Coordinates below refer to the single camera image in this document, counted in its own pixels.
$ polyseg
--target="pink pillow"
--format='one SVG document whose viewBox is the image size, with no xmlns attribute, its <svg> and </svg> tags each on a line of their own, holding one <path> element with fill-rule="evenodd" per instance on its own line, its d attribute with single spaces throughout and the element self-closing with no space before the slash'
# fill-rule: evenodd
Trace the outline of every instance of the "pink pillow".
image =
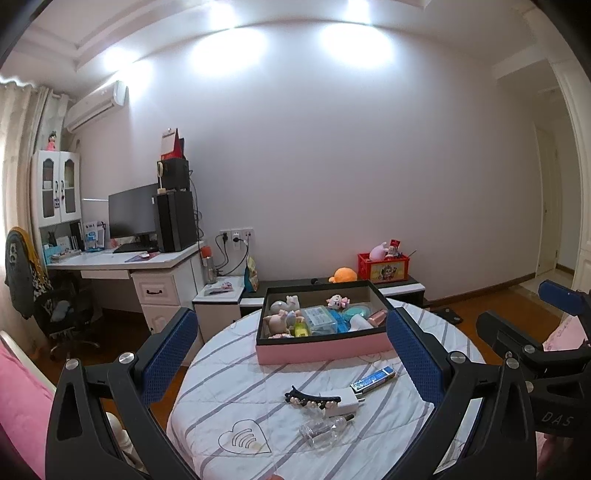
<svg viewBox="0 0 591 480">
<path fill-rule="evenodd" d="M 41 480 L 52 402 L 53 394 L 0 342 L 0 424 Z"/>
</svg>

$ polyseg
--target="baseboard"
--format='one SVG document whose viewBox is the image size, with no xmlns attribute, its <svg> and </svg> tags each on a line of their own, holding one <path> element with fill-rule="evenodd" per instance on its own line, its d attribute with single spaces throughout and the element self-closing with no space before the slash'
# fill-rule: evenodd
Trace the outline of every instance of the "baseboard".
<svg viewBox="0 0 591 480">
<path fill-rule="evenodd" d="M 572 268 L 565 267 L 564 265 L 560 265 L 559 263 L 556 264 L 556 270 L 562 270 L 563 272 L 574 275 L 574 270 Z"/>
<path fill-rule="evenodd" d="M 512 287 L 514 285 L 519 285 L 520 283 L 531 280 L 532 278 L 535 278 L 535 273 L 530 273 L 528 275 L 524 275 L 523 277 L 514 278 L 513 280 L 498 283 L 497 285 L 491 285 L 490 287 L 480 288 L 479 290 L 469 291 L 467 293 L 462 293 L 460 295 L 454 295 L 451 297 L 445 297 L 437 300 L 427 300 L 426 303 L 428 302 L 428 305 L 430 307 L 441 307 L 444 305 L 448 305 L 450 303 L 455 303 L 457 301 L 473 299 L 475 297 L 482 297 L 483 295 L 488 295 L 489 293 L 505 290 L 506 288 Z"/>
</svg>

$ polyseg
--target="pink box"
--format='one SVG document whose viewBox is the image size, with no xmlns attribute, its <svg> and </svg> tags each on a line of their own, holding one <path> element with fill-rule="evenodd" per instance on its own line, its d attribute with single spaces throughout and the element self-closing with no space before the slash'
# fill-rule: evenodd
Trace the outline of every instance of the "pink box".
<svg viewBox="0 0 591 480">
<path fill-rule="evenodd" d="M 372 310 L 393 310 L 388 300 L 367 280 L 348 283 L 316 284 L 301 287 L 269 288 L 261 312 L 256 337 L 256 355 L 261 365 L 303 364 L 351 358 L 393 350 L 381 326 L 358 332 L 334 333 L 300 338 L 269 339 L 263 317 L 271 314 L 269 308 L 277 300 L 285 301 L 287 295 L 298 295 L 300 308 L 326 305 L 333 295 L 350 299 L 352 304 L 366 303 Z"/>
</svg>

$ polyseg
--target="speaker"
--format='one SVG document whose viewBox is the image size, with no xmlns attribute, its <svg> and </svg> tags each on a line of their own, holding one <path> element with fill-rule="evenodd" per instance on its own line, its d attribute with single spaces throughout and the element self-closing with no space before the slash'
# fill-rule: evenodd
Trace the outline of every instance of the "speaker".
<svg viewBox="0 0 591 480">
<path fill-rule="evenodd" d="M 184 158 L 161 160 L 162 188 L 167 190 L 191 190 L 189 162 Z"/>
<path fill-rule="evenodd" d="M 156 195 L 154 220 L 161 252 L 180 252 L 197 242 L 197 226 L 191 192 L 167 192 Z"/>
</svg>

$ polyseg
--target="computer monitor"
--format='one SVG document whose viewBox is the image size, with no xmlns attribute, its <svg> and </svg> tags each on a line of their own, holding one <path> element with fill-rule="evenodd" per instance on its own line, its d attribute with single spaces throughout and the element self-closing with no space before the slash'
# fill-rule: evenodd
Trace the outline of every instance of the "computer monitor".
<svg viewBox="0 0 591 480">
<path fill-rule="evenodd" d="M 109 231 L 111 238 L 140 236 L 136 250 L 150 246 L 148 235 L 156 232 L 152 197 L 158 194 L 158 184 L 109 195 Z"/>
</svg>

